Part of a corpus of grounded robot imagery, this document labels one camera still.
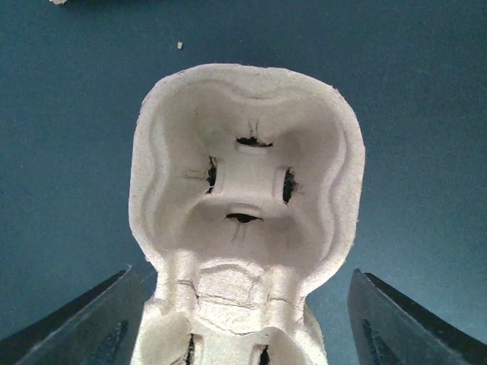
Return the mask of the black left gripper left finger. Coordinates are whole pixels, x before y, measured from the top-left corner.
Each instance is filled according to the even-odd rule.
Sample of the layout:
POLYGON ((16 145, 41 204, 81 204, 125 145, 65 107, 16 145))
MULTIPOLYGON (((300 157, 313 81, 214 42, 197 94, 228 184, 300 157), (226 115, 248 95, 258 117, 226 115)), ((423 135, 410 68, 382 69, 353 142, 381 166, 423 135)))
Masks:
POLYGON ((129 364, 144 306, 129 266, 1 340, 2 364, 129 364))

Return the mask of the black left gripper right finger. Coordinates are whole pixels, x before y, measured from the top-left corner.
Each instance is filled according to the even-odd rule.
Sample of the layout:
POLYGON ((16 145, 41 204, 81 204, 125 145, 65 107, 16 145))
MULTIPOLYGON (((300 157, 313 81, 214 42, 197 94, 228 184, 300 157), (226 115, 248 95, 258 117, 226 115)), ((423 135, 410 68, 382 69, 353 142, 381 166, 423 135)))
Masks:
POLYGON ((356 269, 348 311, 361 364, 485 364, 486 345, 356 269))

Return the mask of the brown pulp cup carrier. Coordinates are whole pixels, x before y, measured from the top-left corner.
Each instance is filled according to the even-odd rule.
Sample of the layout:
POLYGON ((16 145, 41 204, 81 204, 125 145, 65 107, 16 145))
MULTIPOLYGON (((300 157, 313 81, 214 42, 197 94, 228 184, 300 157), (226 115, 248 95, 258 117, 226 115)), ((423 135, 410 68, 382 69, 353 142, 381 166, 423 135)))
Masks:
POLYGON ((129 226, 157 272, 133 364, 325 364, 307 297, 355 240, 365 148, 333 86, 197 65, 142 101, 129 226))

